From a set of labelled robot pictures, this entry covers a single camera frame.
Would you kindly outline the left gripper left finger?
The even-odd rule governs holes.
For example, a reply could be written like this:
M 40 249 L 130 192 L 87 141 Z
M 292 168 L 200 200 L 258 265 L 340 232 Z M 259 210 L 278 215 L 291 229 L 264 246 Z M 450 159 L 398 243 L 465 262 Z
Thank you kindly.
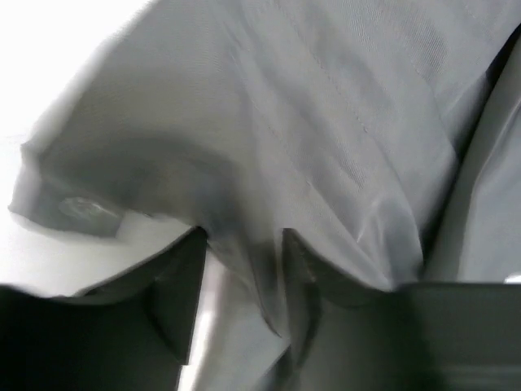
M 175 390 L 190 356 L 206 246 L 195 228 L 75 297 L 2 286 L 2 389 Z

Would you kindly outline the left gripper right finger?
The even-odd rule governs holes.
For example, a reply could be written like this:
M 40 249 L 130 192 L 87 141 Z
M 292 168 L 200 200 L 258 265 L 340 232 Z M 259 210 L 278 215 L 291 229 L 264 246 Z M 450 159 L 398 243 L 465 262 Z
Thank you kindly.
M 282 234 L 294 390 L 517 390 L 520 289 L 359 284 Z

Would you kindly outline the grey pleated skirt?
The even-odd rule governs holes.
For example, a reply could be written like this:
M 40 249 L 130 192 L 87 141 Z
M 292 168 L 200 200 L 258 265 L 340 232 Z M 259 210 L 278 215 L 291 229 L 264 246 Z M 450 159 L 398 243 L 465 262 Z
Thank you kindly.
M 36 226 L 205 231 L 175 390 L 294 390 L 286 229 L 383 292 L 519 274 L 520 4 L 157 1 L 20 151 Z

